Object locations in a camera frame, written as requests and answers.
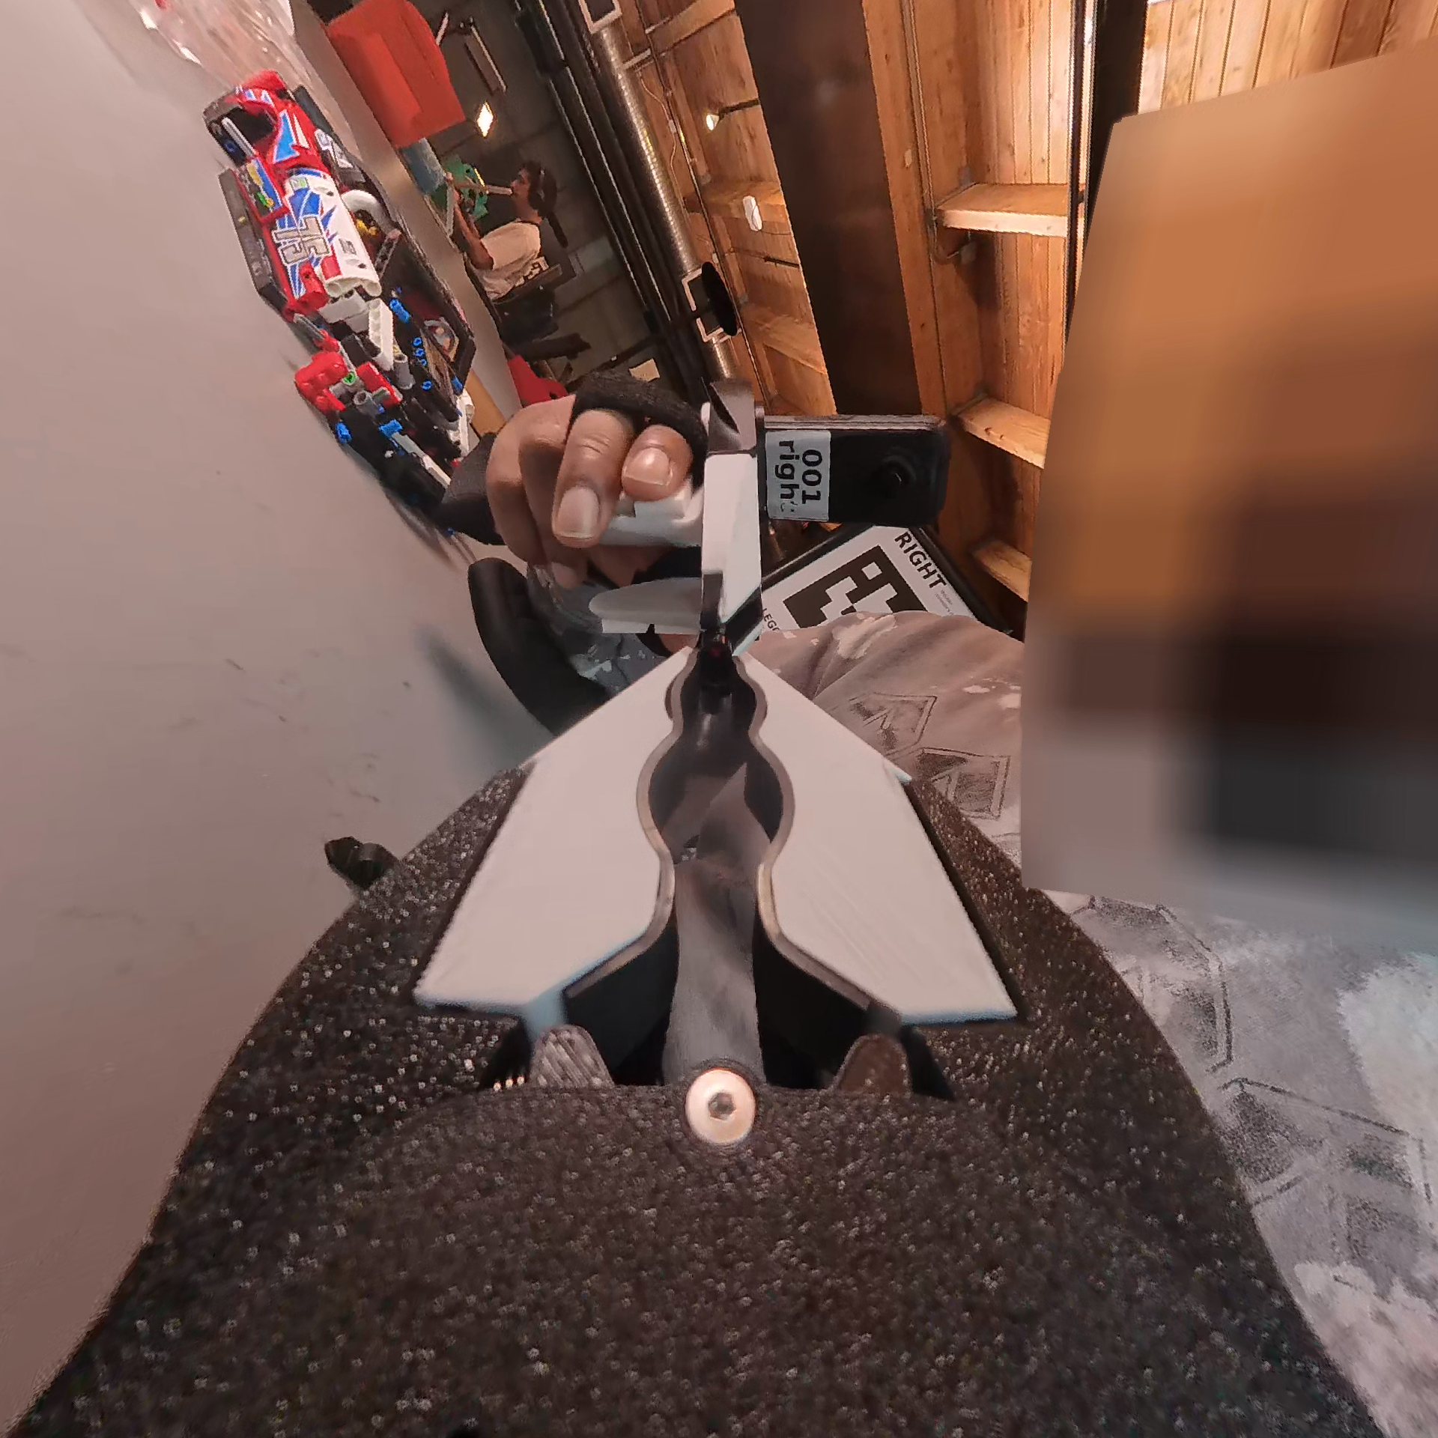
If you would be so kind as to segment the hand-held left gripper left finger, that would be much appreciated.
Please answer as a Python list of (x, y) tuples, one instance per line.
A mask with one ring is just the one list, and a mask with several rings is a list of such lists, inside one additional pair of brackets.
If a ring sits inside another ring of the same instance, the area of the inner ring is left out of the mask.
[(529, 762), (523, 783), (416, 985), (426, 1009), (564, 1024), (566, 991), (652, 931), (671, 865), (640, 813), (672, 736), (677, 652)]

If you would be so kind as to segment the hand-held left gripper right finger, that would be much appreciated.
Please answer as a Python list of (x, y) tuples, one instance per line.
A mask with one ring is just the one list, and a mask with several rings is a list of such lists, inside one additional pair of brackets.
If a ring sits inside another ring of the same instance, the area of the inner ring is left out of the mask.
[(778, 783), (756, 897), (770, 945), (862, 1026), (955, 1026), (1016, 1009), (910, 803), (903, 771), (753, 658), (749, 729)]

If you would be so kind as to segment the person's right forearm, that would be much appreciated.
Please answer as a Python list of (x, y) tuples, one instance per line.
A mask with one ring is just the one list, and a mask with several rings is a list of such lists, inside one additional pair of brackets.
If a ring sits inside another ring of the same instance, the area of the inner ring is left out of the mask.
[(590, 567), (583, 582), (559, 584), (547, 567), (527, 569), (527, 598), (547, 637), (568, 666), (612, 695), (655, 670), (671, 656), (655, 635), (611, 635), (590, 601), (618, 586)]

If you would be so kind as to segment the person's right hand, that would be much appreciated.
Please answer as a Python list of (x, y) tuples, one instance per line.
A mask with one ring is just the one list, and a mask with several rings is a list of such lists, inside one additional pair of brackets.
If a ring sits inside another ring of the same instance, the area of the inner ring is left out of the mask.
[(493, 526), (527, 565), (575, 587), (595, 577), (630, 586), (664, 546), (602, 545), (621, 498), (659, 502), (689, 478), (691, 450), (667, 425), (633, 421), (612, 409), (573, 418), (575, 401), (517, 413), (496, 435), (484, 471)]

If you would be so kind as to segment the black bordered marker board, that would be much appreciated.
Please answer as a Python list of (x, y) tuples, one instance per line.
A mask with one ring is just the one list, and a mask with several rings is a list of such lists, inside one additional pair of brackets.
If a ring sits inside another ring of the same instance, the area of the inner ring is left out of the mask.
[(765, 574), (763, 634), (816, 628), (861, 615), (972, 618), (1006, 635), (931, 527), (843, 526)]

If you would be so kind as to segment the black flat box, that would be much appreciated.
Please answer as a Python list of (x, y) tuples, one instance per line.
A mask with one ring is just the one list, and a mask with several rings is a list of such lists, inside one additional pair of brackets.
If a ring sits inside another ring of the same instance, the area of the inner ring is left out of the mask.
[[(246, 245), (241, 240), (241, 233), (244, 230), (244, 216), (234, 218), (231, 214), (231, 207), (227, 202), (225, 194), (225, 182), (224, 175), (227, 168), (220, 173), (220, 189), (222, 195), (237, 233), (239, 247), (244, 255), (244, 264), (248, 267), (249, 278), (256, 288), (258, 296), (268, 305), (270, 303), (260, 295), (256, 279), (251, 274), (249, 262), (246, 259)], [(429, 262), (422, 257), (414, 240), (409, 236), (407, 228), (402, 221), (395, 219), (386, 207), (385, 199), (380, 195), (380, 190), (369, 180), (371, 189), (378, 194), (380, 200), (386, 209), (386, 218), (383, 221), (373, 219), (368, 214), (357, 211), (354, 214), (356, 226), (371, 252), (371, 259), (374, 260), (376, 272), (381, 279), (383, 295), (385, 298), (390, 291), (404, 291), (407, 298), (407, 305), (414, 308), (417, 315), (422, 317), (426, 324), (438, 324), (443, 322), (450, 331), (450, 336), (438, 339), (439, 348), (443, 349), (448, 365), (453, 368), (455, 379), (462, 385), (474, 360), (474, 334), (469, 327), (462, 308), (458, 307), (457, 300), (450, 295), (448, 288), (443, 281), (436, 276)], [(313, 353), (313, 343), (306, 337), (303, 331), (296, 327), (296, 320), (287, 320), (280, 315), (280, 319), (299, 334), (303, 343), (308, 346), (309, 353)]]

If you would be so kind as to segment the pile of loose lego parts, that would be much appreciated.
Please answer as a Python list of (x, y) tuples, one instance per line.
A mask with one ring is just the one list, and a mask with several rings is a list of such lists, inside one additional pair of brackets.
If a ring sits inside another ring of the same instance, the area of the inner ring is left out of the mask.
[(395, 290), (349, 319), (301, 317), (296, 327), (313, 343), (294, 373), (301, 399), (392, 497), (436, 514), (477, 442), (474, 404), (438, 344), (446, 325), (426, 324)]

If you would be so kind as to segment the red white toy brick car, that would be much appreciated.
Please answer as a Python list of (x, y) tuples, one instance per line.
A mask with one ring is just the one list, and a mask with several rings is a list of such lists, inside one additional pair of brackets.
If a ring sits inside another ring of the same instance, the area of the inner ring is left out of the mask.
[(303, 89), (260, 70), (203, 111), (260, 295), (287, 320), (359, 329), (383, 295), (354, 214), (383, 221), (368, 173)]

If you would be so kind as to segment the clear plastic bag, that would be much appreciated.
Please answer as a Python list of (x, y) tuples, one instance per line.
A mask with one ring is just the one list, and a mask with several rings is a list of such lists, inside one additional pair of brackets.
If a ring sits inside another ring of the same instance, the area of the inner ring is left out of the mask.
[(131, 2), (138, 19), (215, 79), (301, 62), (287, 2)]

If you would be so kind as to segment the metal duct pipe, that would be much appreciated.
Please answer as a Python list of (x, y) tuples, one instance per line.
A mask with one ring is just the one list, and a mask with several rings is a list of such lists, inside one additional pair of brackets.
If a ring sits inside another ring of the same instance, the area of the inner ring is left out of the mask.
[(665, 300), (693, 339), (707, 375), (739, 380), (731, 336), (708, 300), (703, 266), (693, 248), (689, 226), (643, 101), (638, 67), (624, 34), (619, 2), (578, 2), (587, 46), (599, 76), (604, 108), (623, 146), (638, 202), (652, 235), (652, 257), (662, 274)]

